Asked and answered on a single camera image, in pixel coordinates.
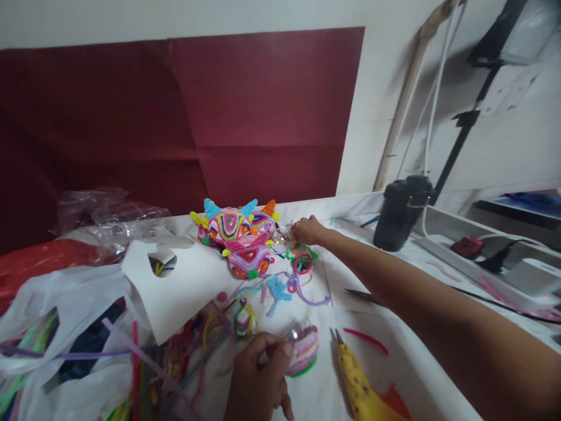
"power strip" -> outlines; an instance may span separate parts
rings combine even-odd
[[[484,278],[508,303],[517,309],[526,312],[536,312],[543,309],[552,309],[561,303],[561,299],[553,294],[542,297],[529,296],[512,287],[503,280],[503,275],[492,274],[475,262],[465,259],[450,250],[454,241],[440,234],[421,237],[413,240],[424,249],[435,254],[461,273],[473,279],[477,284],[480,278]]]

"scissor blade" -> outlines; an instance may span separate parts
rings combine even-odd
[[[350,292],[351,294],[354,294],[356,296],[359,296],[367,301],[370,301],[371,303],[377,304],[379,306],[385,307],[382,304],[380,304],[373,296],[372,294],[369,294],[367,292],[362,292],[362,291],[355,291],[354,289],[346,289],[345,291]]]
[[[335,335],[337,335],[337,340],[339,341],[339,345],[343,345],[343,339],[341,338],[341,335],[339,334],[339,331],[337,329],[335,329]]]

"person's left hand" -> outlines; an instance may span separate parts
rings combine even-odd
[[[279,406],[287,420],[294,419],[285,380],[293,351],[290,342],[270,333],[261,332],[252,339],[234,361],[225,421],[270,420],[273,408]],[[264,352],[269,362],[261,365],[259,358]]]

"red plug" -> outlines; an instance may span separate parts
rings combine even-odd
[[[473,237],[464,237],[457,243],[454,243],[450,249],[466,259],[475,260],[478,258],[484,245],[485,243],[481,240]]]

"black tumbler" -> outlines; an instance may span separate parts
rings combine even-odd
[[[431,194],[432,184],[424,175],[410,175],[388,184],[374,245],[385,251],[401,250]]]

